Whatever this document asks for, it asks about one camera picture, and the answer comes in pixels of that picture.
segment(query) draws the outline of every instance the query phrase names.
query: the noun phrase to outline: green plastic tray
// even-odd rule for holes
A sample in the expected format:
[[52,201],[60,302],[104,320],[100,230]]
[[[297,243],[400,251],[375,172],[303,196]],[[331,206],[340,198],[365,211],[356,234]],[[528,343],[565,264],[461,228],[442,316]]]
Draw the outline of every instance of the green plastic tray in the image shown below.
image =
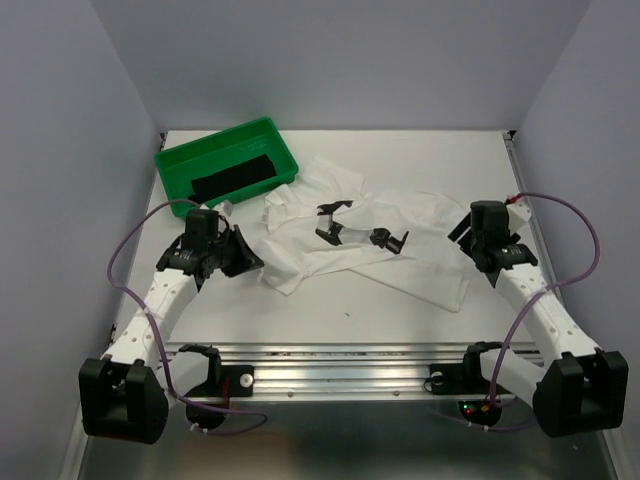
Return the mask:
[[[224,200],[242,202],[295,179],[298,164],[270,118],[259,118],[164,150],[156,154],[155,160],[167,198],[175,200],[193,194],[191,180],[213,175],[260,155],[269,157],[276,176],[206,202],[207,206],[214,207]],[[188,204],[171,205],[173,214],[182,218],[191,208]]]

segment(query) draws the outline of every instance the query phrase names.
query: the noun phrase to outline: tabletop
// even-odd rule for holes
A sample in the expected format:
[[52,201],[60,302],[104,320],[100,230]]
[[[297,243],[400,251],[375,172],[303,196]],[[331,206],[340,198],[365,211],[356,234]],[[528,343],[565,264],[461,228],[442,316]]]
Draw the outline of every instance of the tabletop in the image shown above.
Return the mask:
[[[170,131],[164,148],[214,132]],[[364,191],[412,189],[444,193],[461,204],[504,199],[517,191],[516,178],[499,131],[282,131],[303,167],[320,155],[365,177]],[[149,209],[166,201],[156,176]],[[231,217],[250,246],[266,228],[264,195],[235,205]],[[155,264],[183,230],[170,209],[144,226],[129,286],[144,294]],[[536,252],[531,231],[523,242]],[[134,312],[125,300],[118,314],[121,332]],[[451,313],[433,304],[343,271],[306,279],[290,296],[259,281],[258,272],[234,279],[214,274],[178,322],[170,344],[223,345],[411,345],[469,344],[501,340],[515,318],[507,302],[478,274],[462,309]],[[528,345],[525,329],[514,344]]]

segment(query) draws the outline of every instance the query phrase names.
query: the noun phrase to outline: white cloth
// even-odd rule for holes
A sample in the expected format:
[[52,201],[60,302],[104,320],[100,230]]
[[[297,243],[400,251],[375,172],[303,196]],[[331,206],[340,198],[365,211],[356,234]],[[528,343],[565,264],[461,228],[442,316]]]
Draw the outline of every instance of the white cloth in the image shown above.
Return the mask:
[[[290,185],[265,199],[269,235],[255,247],[262,278],[289,295],[304,278],[350,269],[371,280],[458,311],[473,265],[447,239],[466,212],[450,198],[426,192],[362,193],[364,178],[315,159]],[[386,228],[396,238],[409,231],[400,255],[370,244],[333,246],[315,233],[318,205],[353,200],[333,219],[350,229]]]

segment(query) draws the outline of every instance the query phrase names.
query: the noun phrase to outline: gray wall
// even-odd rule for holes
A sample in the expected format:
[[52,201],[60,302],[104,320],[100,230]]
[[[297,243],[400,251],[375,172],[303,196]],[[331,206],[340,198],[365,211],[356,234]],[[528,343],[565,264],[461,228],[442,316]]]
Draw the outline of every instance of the gray wall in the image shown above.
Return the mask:
[[0,477],[40,480],[57,477],[78,368],[106,346],[105,266],[159,142],[88,2],[4,2],[0,45]]
[[[600,268],[564,290],[568,308],[631,368],[624,433],[640,451],[640,2],[596,0],[520,129],[517,148],[531,190],[582,207],[602,241]],[[536,205],[560,278],[586,268],[588,233],[561,207]]]
[[93,0],[167,128],[515,128],[588,0]]

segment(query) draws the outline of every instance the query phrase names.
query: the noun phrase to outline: gray floor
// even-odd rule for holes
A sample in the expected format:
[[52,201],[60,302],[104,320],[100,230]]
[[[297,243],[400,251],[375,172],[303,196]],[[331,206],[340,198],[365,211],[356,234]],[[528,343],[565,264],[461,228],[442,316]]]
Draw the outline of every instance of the gray floor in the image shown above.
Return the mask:
[[[153,446],[93,438],[80,478],[615,478],[600,434],[549,439],[538,428],[483,433],[430,412],[439,409],[455,415],[453,402],[259,407],[268,411],[270,422],[238,437],[209,438],[191,433],[184,411],[177,409]],[[527,414],[524,406],[510,408],[501,424],[520,423]]]

